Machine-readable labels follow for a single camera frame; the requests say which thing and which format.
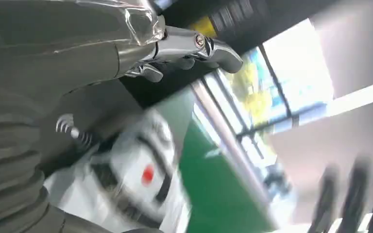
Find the red light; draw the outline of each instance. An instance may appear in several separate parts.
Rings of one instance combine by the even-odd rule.
[[[143,184],[150,184],[153,179],[153,166],[148,165],[145,169],[144,172],[142,173],[142,183]]]

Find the yellow sign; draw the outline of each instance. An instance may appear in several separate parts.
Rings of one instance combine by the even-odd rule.
[[[217,33],[208,16],[202,17],[198,22],[192,24],[191,29],[209,37],[217,37]]]

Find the white robot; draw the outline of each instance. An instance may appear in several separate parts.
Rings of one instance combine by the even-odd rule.
[[[71,115],[60,117],[56,128],[88,149],[45,181],[53,205],[113,233],[186,231],[190,205],[170,128],[156,111],[100,143],[79,131]]]

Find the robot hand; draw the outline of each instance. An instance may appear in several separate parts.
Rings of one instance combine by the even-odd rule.
[[[238,72],[243,63],[231,47],[219,40],[195,31],[167,26],[165,37],[156,42],[154,50],[126,75],[144,76],[151,82],[158,82],[163,74],[149,63],[175,63],[181,69],[190,69],[196,60],[229,73]]]

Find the wall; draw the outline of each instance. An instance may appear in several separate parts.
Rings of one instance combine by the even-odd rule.
[[[373,84],[373,1],[344,1],[314,16],[323,54],[340,97]],[[311,221],[319,180],[330,163],[340,168],[338,209],[358,154],[371,158],[366,212],[373,204],[373,103],[271,136],[299,201],[293,222]]]

